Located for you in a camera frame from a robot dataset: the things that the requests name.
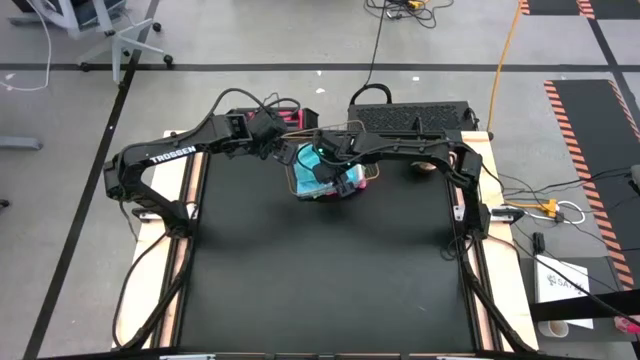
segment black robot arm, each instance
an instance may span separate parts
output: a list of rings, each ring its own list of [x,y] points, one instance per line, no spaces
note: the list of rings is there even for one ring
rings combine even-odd
[[[224,153],[229,157],[253,155],[261,159],[273,156],[280,163],[290,165],[295,160],[297,145],[282,138],[286,131],[284,120],[268,111],[258,112],[251,121],[243,114],[208,115],[191,131],[133,144],[116,154],[103,169],[107,196],[121,202],[136,202],[156,213],[164,221],[169,236],[188,236],[186,205],[170,201],[144,184],[141,178],[145,169],[197,152]],[[310,140],[321,159],[313,168],[316,179],[332,183],[340,196],[355,191],[345,175],[355,164],[391,159],[435,165],[462,190],[465,204],[460,222],[464,235],[478,240],[487,237],[490,214],[478,195],[482,157],[465,144],[442,136],[427,140],[420,135],[416,139],[416,134],[360,131],[318,130]],[[450,153],[457,159],[453,164]]]
[[[393,134],[366,132],[322,132],[312,138],[320,163],[313,173],[321,183],[333,183],[340,196],[355,191],[346,180],[346,171],[355,164],[372,164],[380,160],[410,160],[433,164],[462,191],[464,209],[461,221],[465,235],[482,240],[487,237],[491,215],[478,195],[482,156],[462,142],[448,139],[426,140],[401,138]]]
[[[134,201],[159,215],[169,236],[189,235],[189,215],[181,201],[170,201],[142,182],[145,169],[197,152],[224,153],[230,157],[274,155],[290,163],[295,154],[280,139],[286,124],[279,116],[260,112],[250,122],[243,114],[210,115],[195,129],[169,138],[127,146],[103,168],[107,196],[121,202]]]

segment yellow cable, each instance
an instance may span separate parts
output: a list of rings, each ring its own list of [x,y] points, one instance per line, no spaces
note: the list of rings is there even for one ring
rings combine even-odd
[[[500,72],[502,71],[502,64],[507,57],[507,52],[509,51],[509,46],[511,46],[511,38],[513,37],[513,33],[515,32],[516,25],[518,24],[518,19],[520,19],[520,8],[522,5],[522,0],[518,0],[518,7],[516,8],[516,14],[513,16],[513,22],[511,23],[511,29],[509,30],[509,35],[507,36],[507,41],[504,44],[504,48],[502,49],[502,56],[500,57],[500,62],[498,63],[498,69],[496,70],[496,76],[493,78],[493,88],[491,89],[491,101],[489,102],[489,119],[487,121],[487,131],[491,131],[491,125],[493,124],[493,104],[495,103],[496,91],[498,90],[498,85],[500,85]]]

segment black tabletop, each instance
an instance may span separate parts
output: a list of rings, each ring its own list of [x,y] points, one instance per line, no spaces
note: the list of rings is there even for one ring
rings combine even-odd
[[[300,201],[272,160],[212,157],[179,345],[212,352],[469,352],[447,185],[407,163]]]

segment white paper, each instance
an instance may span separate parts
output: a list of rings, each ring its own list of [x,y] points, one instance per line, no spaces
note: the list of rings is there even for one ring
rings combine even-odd
[[[564,261],[557,261],[542,255],[538,255],[537,258],[556,269],[585,291],[589,291],[589,277],[587,276],[589,275],[589,270],[587,268],[569,264]],[[549,302],[587,296],[546,266],[537,261],[535,264],[537,302]],[[567,323],[593,329],[592,319],[567,320]]]

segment teal object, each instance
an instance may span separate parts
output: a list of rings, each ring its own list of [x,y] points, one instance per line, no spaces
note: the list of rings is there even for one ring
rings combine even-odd
[[[310,144],[301,144],[299,146],[302,147],[302,150],[300,150],[298,154],[298,161],[293,164],[293,171],[296,175],[297,181],[296,192],[298,196],[317,197],[334,192],[335,190],[331,184],[319,183],[313,175],[313,172],[300,165],[300,163],[303,163],[308,168],[313,169],[315,165],[320,163],[320,158],[313,151]],[[355,166],[347,171],[347,179],[349,182],[354,184],[360,181],[358,178],[358,171]]]

